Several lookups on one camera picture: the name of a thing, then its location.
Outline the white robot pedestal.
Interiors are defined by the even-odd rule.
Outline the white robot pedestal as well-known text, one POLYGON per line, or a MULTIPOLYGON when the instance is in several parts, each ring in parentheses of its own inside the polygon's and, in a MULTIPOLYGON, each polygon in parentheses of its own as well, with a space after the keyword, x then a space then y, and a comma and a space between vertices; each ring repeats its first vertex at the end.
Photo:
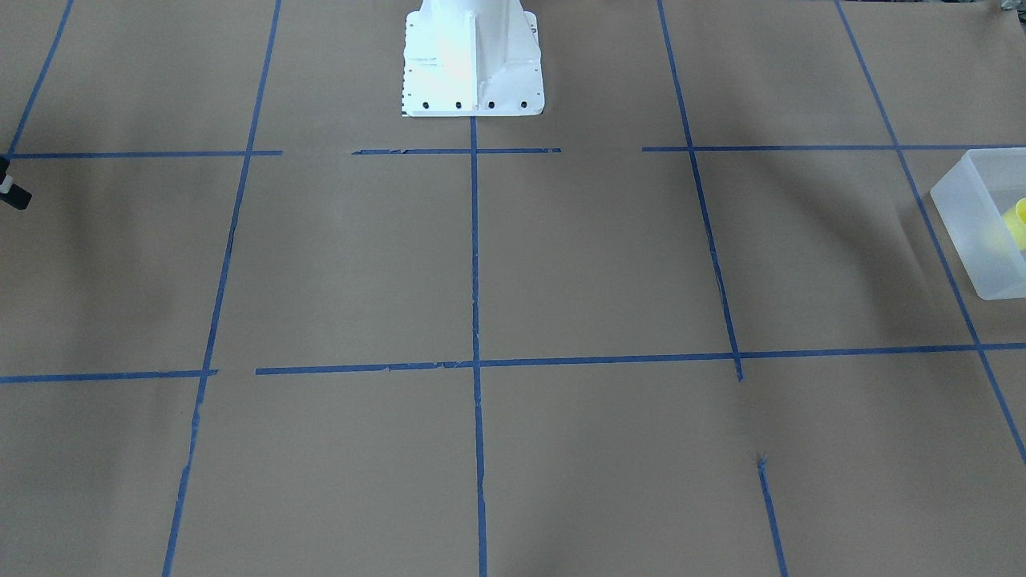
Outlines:
POLYGON ((520 1, 424 1, 406 16, 401 114, 543 114, 538 20, 520 1))

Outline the yellow plastic cup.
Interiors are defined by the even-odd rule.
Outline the yellow plastic cup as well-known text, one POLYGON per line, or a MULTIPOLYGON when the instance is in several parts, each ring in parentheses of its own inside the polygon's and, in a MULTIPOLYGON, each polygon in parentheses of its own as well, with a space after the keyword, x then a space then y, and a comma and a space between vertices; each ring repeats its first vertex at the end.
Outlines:
POLYGON ((1026 198, 1017 200, 1003 213, 1003 222, 1010 237, 1020 252, 1026 251, 1026 198))

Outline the gripper tip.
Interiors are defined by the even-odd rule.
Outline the gripper tip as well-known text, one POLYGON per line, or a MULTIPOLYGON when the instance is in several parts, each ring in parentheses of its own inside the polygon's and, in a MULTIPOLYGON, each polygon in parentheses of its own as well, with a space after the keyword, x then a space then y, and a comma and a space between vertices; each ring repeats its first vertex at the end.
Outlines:
POLYGON ((16 184, 14 178, 8 174, 10 161, 6 157, 1 156, 0 164, 1 200, 4 204, 8 204, 10 207, 16 209, 16 211, 25 211, 32 200, 32 194, 16 184))

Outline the clear plastic storage box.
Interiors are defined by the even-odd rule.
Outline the clear plastic storage box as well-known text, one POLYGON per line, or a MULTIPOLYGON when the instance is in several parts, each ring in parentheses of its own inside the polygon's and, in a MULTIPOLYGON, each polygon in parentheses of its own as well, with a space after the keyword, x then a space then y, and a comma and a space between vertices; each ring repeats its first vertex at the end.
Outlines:
POLYGON ((1023 147, 970 149, 930 190, 972 287, 985 300, 1025 296, 1024 252, 1003 213, 1024 197, 1023 147))

